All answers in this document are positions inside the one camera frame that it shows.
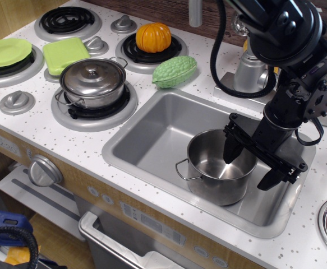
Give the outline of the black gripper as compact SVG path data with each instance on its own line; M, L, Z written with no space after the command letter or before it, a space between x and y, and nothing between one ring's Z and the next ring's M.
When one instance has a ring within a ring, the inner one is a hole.
M292 132L278 128L266 118L255 120L231 113L224 127L223 159L230 164L246 149L270 167L257 185L258 189L268 191L280 182L293 184L307 171L308 164L302 158L303 146L292 137Z

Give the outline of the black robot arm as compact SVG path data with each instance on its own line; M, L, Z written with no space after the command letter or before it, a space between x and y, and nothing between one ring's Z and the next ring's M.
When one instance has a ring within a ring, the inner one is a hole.
M270 168L258 184L267 191L280 182L294 183L307 170L298 152L306 141L298 128L311 122L324 133L319 118L327 115L325 27L309 1L231 1L231 6L249 31L253 54L281 72L261 120L229 116L223 158L231 163L249 150Z

